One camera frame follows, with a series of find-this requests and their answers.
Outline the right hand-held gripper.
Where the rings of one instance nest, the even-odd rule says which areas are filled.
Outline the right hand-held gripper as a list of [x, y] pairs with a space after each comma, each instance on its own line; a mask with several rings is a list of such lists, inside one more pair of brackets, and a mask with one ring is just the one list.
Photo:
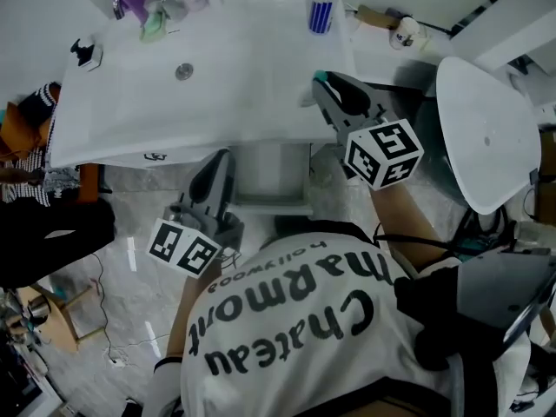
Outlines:
[[348, 179], [384, 189], [412, 176], [424, 149], [408, 119], [395, 111], [395, 93], [346, 74], [318, 69], [298, 98], [317, 105], [334, 131], [334, 154]]

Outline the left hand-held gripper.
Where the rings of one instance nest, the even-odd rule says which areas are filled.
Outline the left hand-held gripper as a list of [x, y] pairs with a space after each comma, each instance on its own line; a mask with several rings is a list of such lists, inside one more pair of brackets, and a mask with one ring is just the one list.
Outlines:
[[198, 162], [177, 200], [156, 220], [147, 255], [197, 279], [225, 250], [239, 250], [244, 224], [228, 211], [234, 185], [235, 158], [229, 149]]

